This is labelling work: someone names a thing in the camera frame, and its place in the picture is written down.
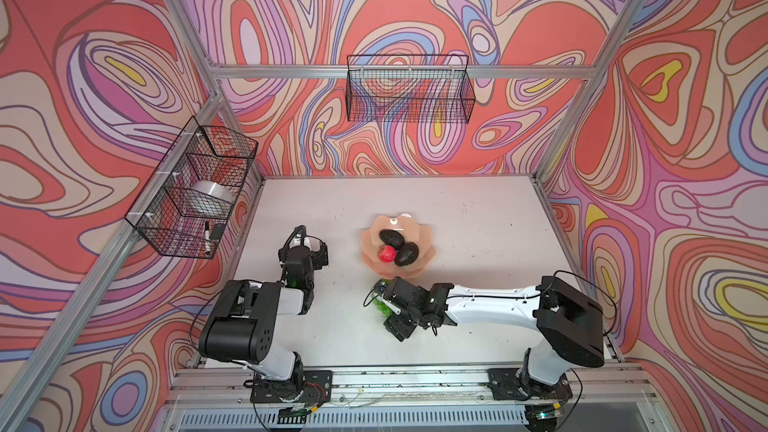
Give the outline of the green fake grape bunch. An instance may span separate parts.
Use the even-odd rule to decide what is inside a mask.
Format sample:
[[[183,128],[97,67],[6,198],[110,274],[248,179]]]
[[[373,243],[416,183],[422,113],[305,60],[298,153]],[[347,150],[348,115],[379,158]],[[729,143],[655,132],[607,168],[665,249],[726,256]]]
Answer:
[[[379,298],[375,298],[372,301],[372,305],[381,313],[384,319],[389,318],[393,314],[393,311]]]

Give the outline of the dark fake avocado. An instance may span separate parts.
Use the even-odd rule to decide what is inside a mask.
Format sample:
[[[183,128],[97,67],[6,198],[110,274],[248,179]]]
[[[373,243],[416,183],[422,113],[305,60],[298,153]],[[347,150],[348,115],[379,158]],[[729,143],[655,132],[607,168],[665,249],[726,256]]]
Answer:
[[[395,250],[399,250],[406,243],[404,236],[400,232],[391,229],[380,230],[379,238],[384,245],[390,246]]]
[[[416,243],[406,242],[398,250],[394,263],[398,267],[406,267],[413,264],[420,255],[420,249]]]

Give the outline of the red fake apple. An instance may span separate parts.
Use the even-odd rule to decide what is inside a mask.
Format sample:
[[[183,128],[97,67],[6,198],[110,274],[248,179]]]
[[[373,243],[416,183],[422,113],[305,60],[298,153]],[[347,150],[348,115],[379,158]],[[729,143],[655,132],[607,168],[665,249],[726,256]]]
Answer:
[[[383,245],[378,252],[378,258],[383,263],[393,263],[396,260],[398,251],[390,246]]]

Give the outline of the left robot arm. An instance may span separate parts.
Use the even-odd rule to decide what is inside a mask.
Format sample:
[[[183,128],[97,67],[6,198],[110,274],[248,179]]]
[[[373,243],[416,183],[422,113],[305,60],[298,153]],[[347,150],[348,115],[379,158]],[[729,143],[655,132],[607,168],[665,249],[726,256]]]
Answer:
[[[329,264],[328,247],[293,229],[278,250],[281,276],[274,282],[229,281],[216,298],[200,333],[201,357],[246,367],[268,382],[303,384],[297,352],[277,344],[277,318],[303,316],[313,304],[315,273]]]

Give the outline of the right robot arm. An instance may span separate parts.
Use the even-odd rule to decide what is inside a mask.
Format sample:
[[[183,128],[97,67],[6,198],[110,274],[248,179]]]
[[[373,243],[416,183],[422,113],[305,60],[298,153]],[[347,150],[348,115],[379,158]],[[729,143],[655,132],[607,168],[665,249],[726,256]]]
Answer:
[[[517,289],[472,289],[436,283],[430,289],[402,277],[379,280],[366,297],[383,304],[390,315],[385,329],[398,341],[418,329],[437,333],[443,326],[490,323],[539,333],[525,350],[513,382],[520,394],[552,391],[567,371],[605,364],[603,309],[558,277],[544,276],[536,286]]]

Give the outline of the pink flower-shaped fruit bowl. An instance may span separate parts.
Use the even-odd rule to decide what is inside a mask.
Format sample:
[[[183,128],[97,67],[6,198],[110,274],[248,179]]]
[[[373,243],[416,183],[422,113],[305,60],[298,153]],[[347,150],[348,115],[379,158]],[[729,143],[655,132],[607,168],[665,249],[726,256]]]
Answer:
[[[385,243],[380,238],[379,233],[383,230],[398,232],[403,236],[406,243],[415,244],[418,247],[416,259],[403,266],[398,266],[394,262],[382,261],[379,258],[379,251],[385,246]],[[363,264],[384,279],[393,279],[396,276],[406,279],[417,277],[436,256],[431,228],[419,224],[408,213],[397,216],[377,216],[373,224],[360,233],[360,245],[360,258]]]

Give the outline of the black marker pen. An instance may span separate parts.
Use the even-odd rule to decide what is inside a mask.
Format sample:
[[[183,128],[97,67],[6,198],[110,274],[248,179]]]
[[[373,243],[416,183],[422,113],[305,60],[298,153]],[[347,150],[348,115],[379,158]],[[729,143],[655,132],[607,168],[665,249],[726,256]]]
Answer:
[[[207,257],[210,257],[212,254],[212,246],[210,241],[210,222],[206,221],[204,223],[204,248],[205,248],[205,255]]]

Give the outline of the silver tape roll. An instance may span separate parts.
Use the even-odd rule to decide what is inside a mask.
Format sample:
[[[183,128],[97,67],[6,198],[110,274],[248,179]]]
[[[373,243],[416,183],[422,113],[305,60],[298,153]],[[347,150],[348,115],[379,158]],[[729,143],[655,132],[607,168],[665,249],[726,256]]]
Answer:
[[[235,201],[235,196],[228,187],[214,181],[199,180],[192,186],[192,189],[227,203],[233,203]]]

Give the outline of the green circuit board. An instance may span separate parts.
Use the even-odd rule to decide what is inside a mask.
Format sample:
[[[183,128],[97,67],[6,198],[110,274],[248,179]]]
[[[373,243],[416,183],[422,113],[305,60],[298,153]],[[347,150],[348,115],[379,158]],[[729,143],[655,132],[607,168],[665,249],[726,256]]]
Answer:
[[[305,423],[307,418],[318,411],[317,406],[310,408],[284,408],[278,411],[278,422],[281,424]]]

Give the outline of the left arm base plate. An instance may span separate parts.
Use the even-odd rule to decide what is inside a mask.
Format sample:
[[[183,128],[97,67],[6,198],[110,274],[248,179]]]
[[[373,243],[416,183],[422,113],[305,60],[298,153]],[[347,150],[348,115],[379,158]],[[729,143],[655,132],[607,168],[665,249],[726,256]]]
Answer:
[[[332,397],[333,372],[309,370],[296,372],[286,381],[267,380],[258,374],[243,386],[250,391],[253,404],[304,404],[320,406]]]

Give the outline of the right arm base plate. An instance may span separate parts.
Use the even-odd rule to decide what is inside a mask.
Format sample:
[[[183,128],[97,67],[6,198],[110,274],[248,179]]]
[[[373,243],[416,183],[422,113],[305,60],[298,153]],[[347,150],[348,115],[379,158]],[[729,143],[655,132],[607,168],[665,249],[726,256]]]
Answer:
[[[487,373],[486,387],[497,401],[567,402],[573,397],[564,375],[555,385],[546,385],[534,381],[518,368],[491,368]]]

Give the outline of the aluminium front rail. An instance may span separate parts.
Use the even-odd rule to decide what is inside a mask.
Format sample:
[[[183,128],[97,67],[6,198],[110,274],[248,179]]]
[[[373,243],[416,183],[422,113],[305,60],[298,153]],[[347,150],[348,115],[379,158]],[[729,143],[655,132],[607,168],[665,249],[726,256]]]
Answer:
[[[253,404],[239,369],[177,374],[158,431],[671,431],[637,365],[576,369],[553,399],[504,400],[489,364],[337,367],[330,396],[304,417]]]

